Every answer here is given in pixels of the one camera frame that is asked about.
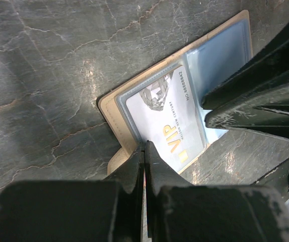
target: gray marble floor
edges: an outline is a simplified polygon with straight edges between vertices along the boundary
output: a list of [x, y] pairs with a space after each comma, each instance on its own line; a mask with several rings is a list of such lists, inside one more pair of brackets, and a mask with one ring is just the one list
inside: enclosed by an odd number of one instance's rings
[[[289, 20], [284, 0], [0, 0], [0, 191], [22, 179], [102, 179], [120, 148], [97, 99], [242, 9], [254, 52]], [[289, 142], [230, 131], [183, 176], [250, 183]]]

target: scratched black surface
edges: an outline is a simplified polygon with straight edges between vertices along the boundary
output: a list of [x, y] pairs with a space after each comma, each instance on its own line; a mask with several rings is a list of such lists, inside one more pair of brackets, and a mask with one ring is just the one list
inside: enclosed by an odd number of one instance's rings
[[[289, 1], [0, 0], [0, 191], [21, 179], [102, 179], [120, 148], [99, 96], [248, 9], [254, 52], [289, 20]], [[183, 176], [244, 183], [289, 142], [228, 132]]]

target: stone surface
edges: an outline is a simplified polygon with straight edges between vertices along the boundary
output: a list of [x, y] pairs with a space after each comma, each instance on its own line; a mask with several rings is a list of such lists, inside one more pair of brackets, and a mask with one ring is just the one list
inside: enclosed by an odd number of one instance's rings
[[[22, 179], [104, 178], [120, 145], [98, 98], [241, 7], [257, 52], [289, 20], [288, 1], [275, 2], [0, 0], [0, 191]], [[229, 132], [208, 152], [188, 180], [250, 182], [289, 156], [289, 142]]]

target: white card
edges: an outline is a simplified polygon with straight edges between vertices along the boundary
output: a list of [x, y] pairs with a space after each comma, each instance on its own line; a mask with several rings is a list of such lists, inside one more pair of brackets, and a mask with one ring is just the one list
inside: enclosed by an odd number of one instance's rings
[[161, 158], [183, 170], [205, 148], [196, 107], [183, 66], [159, 78], [126, 101], [142, 141], [153, 141]]

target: diamond image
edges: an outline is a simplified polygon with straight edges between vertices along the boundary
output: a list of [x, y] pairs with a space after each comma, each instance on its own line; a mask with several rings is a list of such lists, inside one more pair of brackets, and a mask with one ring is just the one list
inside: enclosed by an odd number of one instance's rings
[[168, 82], [171, 81], [172, 76], [173, 72], [170, 72], [167, 75], [159, 78], [149, 86], [143, 88], [139, 92], [140, 97], [151, 110], [164, 110], [164, 105], [169, 90]]

